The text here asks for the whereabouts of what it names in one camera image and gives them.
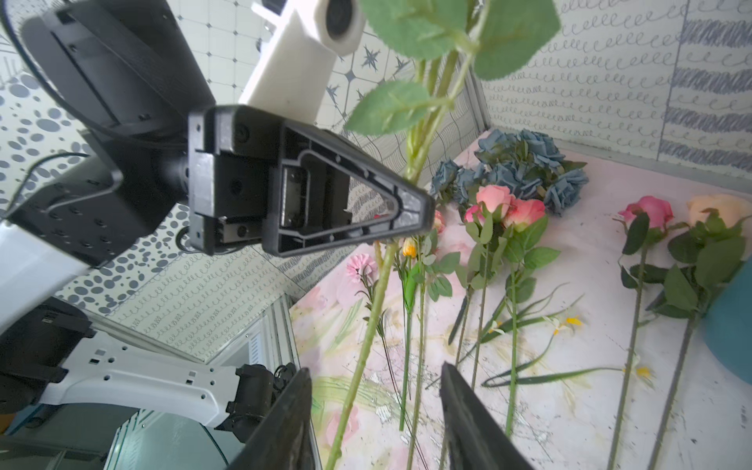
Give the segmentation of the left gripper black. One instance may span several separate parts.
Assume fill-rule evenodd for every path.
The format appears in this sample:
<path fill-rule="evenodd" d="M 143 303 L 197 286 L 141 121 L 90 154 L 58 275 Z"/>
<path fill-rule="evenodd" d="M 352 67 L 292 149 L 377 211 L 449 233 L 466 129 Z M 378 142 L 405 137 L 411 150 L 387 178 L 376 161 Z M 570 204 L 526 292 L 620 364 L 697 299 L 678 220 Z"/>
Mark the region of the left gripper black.
<path fill-rule="evenodd" d="M 206 255 L 260 244 L 290 258 L 433 227 L 425 190 L 328 130 L 245 105 L 194 111 L 187 128 L 189 243 Z M 357 217 L 353 189 L 385 215 Z"/>

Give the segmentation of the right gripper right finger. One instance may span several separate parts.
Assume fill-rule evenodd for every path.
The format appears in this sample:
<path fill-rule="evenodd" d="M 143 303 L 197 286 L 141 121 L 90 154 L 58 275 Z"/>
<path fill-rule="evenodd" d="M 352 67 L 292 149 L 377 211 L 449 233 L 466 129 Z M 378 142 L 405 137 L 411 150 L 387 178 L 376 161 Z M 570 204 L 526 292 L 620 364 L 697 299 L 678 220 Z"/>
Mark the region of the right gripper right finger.
<path fill-rule="evenodd" d="M 448 468 L 532 470 L 453 364 L 443 364 L 440 382 Z"/>

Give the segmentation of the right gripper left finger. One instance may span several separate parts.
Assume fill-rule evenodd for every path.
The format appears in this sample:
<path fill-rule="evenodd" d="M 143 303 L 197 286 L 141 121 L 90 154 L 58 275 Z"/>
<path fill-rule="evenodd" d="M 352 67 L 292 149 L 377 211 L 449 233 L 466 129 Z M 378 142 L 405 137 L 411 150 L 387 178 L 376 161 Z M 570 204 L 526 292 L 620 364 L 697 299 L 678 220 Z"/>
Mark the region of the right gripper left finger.
<path fill-rule="evenodd" d="M 312 400 L 311 374 L 304 367 L 293 376 L 227 469 L 315 468 Z"/>

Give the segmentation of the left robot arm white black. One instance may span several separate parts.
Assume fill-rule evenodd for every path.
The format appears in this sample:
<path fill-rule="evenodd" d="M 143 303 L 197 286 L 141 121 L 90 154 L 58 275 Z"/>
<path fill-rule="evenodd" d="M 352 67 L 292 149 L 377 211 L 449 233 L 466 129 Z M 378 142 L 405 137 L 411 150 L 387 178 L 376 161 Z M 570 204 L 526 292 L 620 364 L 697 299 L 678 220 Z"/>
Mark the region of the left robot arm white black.
<path fill-rule="evenodd" d="M 286 377 L 202 367 L 118 342 L 55 293 L 152 234 L 177 204 L 206 255 L 286 258 L 423 234 L 433 199 L 315 125 L 356 1 L 264 1 L 274 25 L 241 100 L 215 103 L 164 1 L 80 1 L 10 31 L 40 85 L 85 125 L 90 156 L 1 225 L 1 410 L 105 403 L 180 415 L 248 441 Z"/>

